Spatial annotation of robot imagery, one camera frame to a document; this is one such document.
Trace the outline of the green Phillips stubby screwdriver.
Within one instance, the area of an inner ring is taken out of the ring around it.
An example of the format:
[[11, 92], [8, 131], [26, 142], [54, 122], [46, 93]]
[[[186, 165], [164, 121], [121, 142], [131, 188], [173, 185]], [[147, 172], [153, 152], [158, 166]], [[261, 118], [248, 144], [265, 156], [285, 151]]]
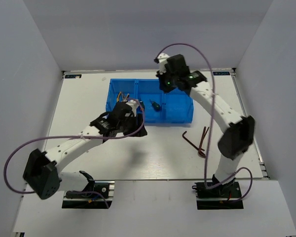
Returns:
[[141, 110], [145, 110], [145, 105], [144, 105], [144, 102], [142, 100], [139, 100], [140, 102], [140, 105], [141, 105]]

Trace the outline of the long-nose yellow black pliers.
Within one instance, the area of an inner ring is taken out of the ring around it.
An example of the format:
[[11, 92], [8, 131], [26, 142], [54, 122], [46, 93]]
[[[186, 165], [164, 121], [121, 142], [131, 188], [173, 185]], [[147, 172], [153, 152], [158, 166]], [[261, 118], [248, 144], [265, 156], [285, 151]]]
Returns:
[[128, 94], [124, 94], [124, 93], [122, 93], [122, 101], [123, 102], [127, 102], [128, 101], [128, 99], [129, 99], [129, 93]]

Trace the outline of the green flathead stubby screwdriver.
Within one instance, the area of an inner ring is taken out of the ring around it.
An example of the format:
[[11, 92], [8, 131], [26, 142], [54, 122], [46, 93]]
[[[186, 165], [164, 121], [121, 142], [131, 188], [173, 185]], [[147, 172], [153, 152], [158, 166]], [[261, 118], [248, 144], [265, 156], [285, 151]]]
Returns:
[[156, 112], [161, 111], [161, 106], [156, 101], [150, 100], [150, 103]]

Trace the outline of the small yellow black pliers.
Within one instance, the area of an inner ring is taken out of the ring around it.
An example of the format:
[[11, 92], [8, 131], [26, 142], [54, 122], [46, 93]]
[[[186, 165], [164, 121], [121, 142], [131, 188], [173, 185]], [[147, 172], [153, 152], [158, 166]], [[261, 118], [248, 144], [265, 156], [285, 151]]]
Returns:
[[117, 102], [122, 102], [126, 100], [126, 95], [124, 94], [124, 92], [120, 91], [117, 95], [116, 101]]

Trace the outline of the short brown hex key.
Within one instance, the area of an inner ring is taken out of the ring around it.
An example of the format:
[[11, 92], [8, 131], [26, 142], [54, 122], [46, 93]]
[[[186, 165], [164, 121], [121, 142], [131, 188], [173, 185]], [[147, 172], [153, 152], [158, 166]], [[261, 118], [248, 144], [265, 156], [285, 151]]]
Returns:
[[193, 148], [195, 148], [197, 151], [199, 150], [199, 147], [194, 145], [187, 137], [186, 137], [187, 131], [183, 132], [182, 138], [188, 142]]

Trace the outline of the thick long brown hex key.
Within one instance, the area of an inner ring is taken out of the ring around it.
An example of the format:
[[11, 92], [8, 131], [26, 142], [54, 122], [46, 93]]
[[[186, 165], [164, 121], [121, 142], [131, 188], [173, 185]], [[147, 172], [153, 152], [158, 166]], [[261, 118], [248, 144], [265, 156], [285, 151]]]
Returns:
[[203, 128], [203, 132], [202, 132], [199, 147], [198, 147], [198, 155], [202, 158], [206, 157], [205, 150], [202, 148], [202, 145], [207, 135], [208, 129], [209, 127], [206, 127], [206, 126]]

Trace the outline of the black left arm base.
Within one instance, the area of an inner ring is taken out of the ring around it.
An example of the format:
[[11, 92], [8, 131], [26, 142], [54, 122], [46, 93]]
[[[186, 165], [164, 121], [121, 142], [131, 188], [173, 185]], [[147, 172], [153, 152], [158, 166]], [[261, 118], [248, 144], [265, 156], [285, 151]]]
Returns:
[[63, 209], [109, 209], [114, 195], [114, 181], [95, 182], [85, 191], [65, 192]]

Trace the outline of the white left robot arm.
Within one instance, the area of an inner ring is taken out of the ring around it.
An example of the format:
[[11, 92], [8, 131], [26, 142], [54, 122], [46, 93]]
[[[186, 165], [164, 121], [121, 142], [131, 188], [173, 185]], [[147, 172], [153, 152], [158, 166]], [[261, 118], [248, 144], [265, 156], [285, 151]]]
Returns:
[[104, 112], [90, 122], [78, 136], [46, 151], [35, 149], [29, 155], [24, 180], [40, 199], [47, 199], [57, 191], [89, 197], [95, 193], [95, 180], [85, 171], [65, 172], [64, 168], [76, 158], [107, 140], [147, 135], [143, 110], [137, 100], [116, 103], [111, 112]]

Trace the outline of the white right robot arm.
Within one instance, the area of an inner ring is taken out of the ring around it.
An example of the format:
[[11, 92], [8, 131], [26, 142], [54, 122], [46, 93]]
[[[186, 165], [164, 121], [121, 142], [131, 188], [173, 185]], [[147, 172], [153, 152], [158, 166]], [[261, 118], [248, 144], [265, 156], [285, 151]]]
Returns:
[[159, 88], [165, 93], [176, 88], [184, 92], [200, 104], [221, 129], [222, 137], [218, 141], [221, 158], [212, 182], [213, 192], [219, 197], [226, 196], [231, 190], [229, 182], [234, 179], [240, 159], [253, 143], [254, 118], [233, 110], [214, 92], [214, 85], [200, 71], [190, 71], [181, 54], [169, 56], [160, 53], [155, 62], [159, 65], [156, 73]]

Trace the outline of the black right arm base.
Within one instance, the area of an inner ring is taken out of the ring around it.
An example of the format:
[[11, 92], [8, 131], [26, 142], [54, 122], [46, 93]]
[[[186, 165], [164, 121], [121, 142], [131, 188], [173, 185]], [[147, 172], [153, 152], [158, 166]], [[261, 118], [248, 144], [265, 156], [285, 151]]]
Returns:
[[194, 183], [192, 189], [196, 194], [196, 204], [198, 210], [235, 210], [243, 209], [243, 201], [240, 185], [233, 182], [229, 185], [206, 189], [204, 182]]

